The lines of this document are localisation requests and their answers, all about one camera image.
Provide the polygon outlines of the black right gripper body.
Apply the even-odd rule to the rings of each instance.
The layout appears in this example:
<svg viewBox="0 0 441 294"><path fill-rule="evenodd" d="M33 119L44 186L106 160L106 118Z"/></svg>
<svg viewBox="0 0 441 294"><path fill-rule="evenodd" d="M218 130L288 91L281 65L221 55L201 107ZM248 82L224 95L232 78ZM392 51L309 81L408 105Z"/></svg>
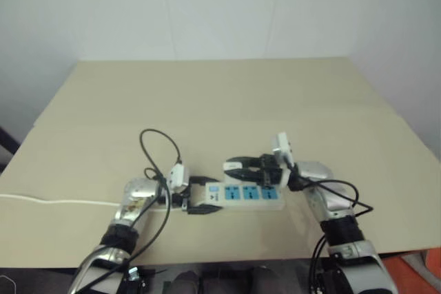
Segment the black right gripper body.
<svg viewBox="0 0 441 294"><path fill-rule="evenodd" d="M287 186L288 169L283 168L277 157L271 154L262 154L257 157L259 186Z"/></svg>

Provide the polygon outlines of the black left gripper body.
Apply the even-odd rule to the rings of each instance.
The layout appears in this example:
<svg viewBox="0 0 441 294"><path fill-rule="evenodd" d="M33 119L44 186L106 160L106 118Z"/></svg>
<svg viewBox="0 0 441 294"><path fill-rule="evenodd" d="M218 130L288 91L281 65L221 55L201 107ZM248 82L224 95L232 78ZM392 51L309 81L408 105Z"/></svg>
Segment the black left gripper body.
<svg viewBox="0 0 441 294"><path fill-rule="evenodd" d="M179 187L172 187L172 206L179 208L181 211L187 212L191 206L192 185L181 185Z"/></svg>

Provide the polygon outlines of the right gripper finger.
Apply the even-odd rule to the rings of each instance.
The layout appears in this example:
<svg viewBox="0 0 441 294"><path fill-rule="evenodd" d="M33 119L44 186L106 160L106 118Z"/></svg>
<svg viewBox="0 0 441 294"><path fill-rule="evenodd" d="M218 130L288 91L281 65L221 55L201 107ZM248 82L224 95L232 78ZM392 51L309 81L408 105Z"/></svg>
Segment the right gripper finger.
<svg viewBox="0 0 441 294"><path fill-rule="evenodd" d="M225 175L241 181L262 180L262 173L260 171L252 171L251 169L229 169L225 171Z"/></svg>
<svg viewBox="0 0 441 294"><path fill-rule="evenodd" d="M260 158L249 156L236 156L229 158L226 162L239 164L241 167L260 167Z"/></svg>

